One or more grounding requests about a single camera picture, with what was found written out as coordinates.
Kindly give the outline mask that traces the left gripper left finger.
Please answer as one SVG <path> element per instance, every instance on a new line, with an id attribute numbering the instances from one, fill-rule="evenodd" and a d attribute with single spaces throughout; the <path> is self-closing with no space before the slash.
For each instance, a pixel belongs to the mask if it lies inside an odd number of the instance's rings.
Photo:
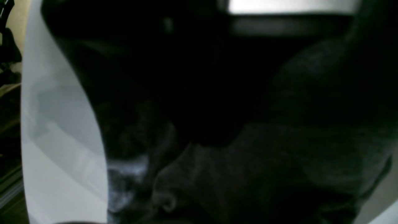
<path id="1" fill-rule="evenodd" d="M 44 0 L 41 15 L 93 107 L 104 152 L 132 152 L 125 129 L 149 90 L 171 114 L 183 142 L 217 146 L 213 132 L 193 124 L 180 97 L 194 77 L 190 28 L 218 19 L 217 0 Z"/>

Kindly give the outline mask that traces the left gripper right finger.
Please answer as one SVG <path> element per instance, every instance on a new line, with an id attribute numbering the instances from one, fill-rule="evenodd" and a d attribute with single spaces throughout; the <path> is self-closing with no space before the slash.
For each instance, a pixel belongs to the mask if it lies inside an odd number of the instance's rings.
<path id="1" fill-rule="evenodd" d="M 219 50 L 218 145 L 244 123 L 339 129 L 345 114 L 332 72 L 354 17 L 337 14 L 234 16 Z"/>

